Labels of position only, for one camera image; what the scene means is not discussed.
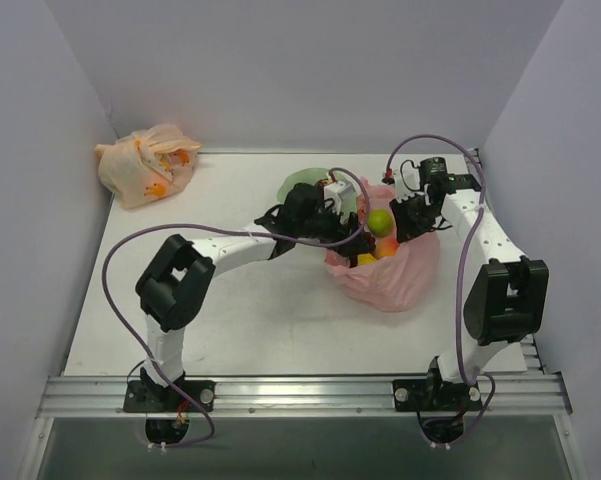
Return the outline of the orange peach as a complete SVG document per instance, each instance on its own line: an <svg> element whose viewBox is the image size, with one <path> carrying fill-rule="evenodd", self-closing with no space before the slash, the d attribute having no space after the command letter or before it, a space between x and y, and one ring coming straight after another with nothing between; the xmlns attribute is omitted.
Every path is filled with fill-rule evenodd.
<svg viewBox="0 0 601 480"><path fill-rule="evenodd" d="M382 259L385 257L394 256L399 248L399 243L393 236L387 236L384 238L377 238L375 240L374 257L376 259Z"/></svg>

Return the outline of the red grape bunch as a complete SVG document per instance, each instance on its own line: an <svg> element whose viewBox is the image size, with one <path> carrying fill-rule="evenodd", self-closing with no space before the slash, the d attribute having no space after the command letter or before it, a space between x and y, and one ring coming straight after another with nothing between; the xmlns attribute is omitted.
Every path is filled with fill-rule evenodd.
<svg viewBox="0 0 601 480"><path fill-rule="evenodd" d="M375 237L369 232L363 232L361 237L362 237L362 240L364 241L366 252L369 254L372 254L376 248Z"/></svg>

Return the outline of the green apple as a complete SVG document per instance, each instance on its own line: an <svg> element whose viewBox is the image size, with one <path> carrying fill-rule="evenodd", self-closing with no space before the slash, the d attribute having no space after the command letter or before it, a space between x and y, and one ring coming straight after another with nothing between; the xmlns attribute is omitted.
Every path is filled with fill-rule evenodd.
<svg viewBox="0 0 601 480"><path fill-rule="evenodd" d="M391 234L394 227L392 215L385 209L372 210L369 213L367 226L377 238L385 238Z"/></svg>

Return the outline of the pink plastic bag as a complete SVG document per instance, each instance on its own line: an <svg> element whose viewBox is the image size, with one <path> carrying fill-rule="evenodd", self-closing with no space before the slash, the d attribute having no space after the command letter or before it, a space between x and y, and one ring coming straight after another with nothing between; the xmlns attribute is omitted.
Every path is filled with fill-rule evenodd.
<svg viewBox="0 0 601 480"><path fill-rule="evenodd" d="M371 185L368 181L363 184L370 197L371 211L385 209L393 217L389 203L395 198L394 188ZM395 221L389 236L396 238ZM324 264L348 297L383 312L402 312L411 308L433 285L439 258L440 241L433 232L399 243L394 256L377 259L370 265L352 267L347 259L331 250L326 252Z"/></svg>

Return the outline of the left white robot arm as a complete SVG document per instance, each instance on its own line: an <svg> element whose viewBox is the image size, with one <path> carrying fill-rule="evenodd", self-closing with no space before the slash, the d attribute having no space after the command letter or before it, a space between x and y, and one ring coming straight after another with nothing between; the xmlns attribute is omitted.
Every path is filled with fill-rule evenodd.
<svg viewBox="0 0 601 480"><path fill-rule="evenodd" d="M175 234L165 240L135 287L150 351L140 377L156 409L170 411L181 402L185 328L200 312L215 277L276 259L300 240L314 240L352 266L374 250L374 239L361 228L357 196L346 180L298 183L246 233L199 240Z"/></svg>

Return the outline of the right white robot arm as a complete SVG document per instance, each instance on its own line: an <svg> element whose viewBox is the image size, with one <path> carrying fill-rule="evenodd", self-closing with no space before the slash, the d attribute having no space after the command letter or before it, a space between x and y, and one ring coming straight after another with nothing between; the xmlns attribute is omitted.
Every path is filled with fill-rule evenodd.
<svg viewBox="0 0 601 480"><path fill-rule="evenodd" d="M454 347L434 359L439 372L423 385L426 402L445 409L458 384L473 385L501 351L539 330L549 270L509 238L471 175L444 175L419 189L395 181L390 202L400 243L430 230L439 219L464 240L456 277Z"/></svg>

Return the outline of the yellow pear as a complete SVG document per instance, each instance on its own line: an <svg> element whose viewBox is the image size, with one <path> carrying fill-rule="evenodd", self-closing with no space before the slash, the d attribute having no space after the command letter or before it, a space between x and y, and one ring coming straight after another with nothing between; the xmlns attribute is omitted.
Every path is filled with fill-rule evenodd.
<svg viewBox="0 0 601 480"><path fill-rule="evenodd" d="M365 254L359 254L357 256L357 265L358 266L364 266L364 265L370 265L373 264L377 261L377 258L370 253L365 253Z"/></svg>

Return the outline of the green leaf-shaped plate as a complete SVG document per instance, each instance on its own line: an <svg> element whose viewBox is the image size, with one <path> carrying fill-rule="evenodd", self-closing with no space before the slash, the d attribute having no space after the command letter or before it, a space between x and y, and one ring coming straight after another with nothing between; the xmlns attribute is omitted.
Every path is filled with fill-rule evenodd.
<svg viewBox="0 0 601 480"><path fill-rule="evenodd" d="M286 199L287 194L297 183L308 183L315 185L320 180L325 180L329 175L328 168L322 167L311 167L296 171L290 174L282 183L276 194L276 199L279 203L283 203ZM359 189L354 184L353 180L343 174L342 172L336 172L335 178L338 181L344 181L348 186L348 191L343 195L343 203L341 212L349 214L357 211L357 199L359 195Z"/></svg>

